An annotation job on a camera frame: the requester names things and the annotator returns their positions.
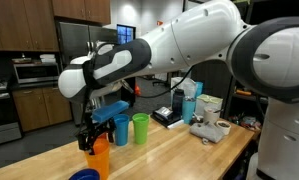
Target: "stainless steel microwave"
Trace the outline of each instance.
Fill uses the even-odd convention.
[[[19,84],[56,81],[59,78],[57,63],[14,64]]]

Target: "blue cup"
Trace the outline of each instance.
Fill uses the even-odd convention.
[[[195,110],[196,107],[196,100],[194,98],[184,98],[182,101],[182,119],[185,124],[189,124],[193,111]]]
[[[196,82],[197,85],[197,91],[196,91],[196,95],[195,98],[197,99],[197,97],[202,94],[202,89],[203,89],[203,83],[202,82]]]
[[[118,114],[113,117],[116,124],[115,141],[117,146],[124,146],[128,142],[129,116]]]

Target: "green cup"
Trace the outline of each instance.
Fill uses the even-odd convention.
[[[133,129],[135,132],[136,144],[144,144],[147,142],[147,132],[149,125],[149,115],[145,113],[137,113],[132,116]]]

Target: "orange cup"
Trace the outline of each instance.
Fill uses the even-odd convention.
[[[100,180],[106,180],[109,176],[109,142],[107,139],[97,138],[93,145],[95,155],[85,152],[88,167],[98,171]]]

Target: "lower cabinet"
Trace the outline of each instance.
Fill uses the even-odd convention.
[[[57,88],[35,88],[13,91],[23,131],[71,120],[69,102]]]

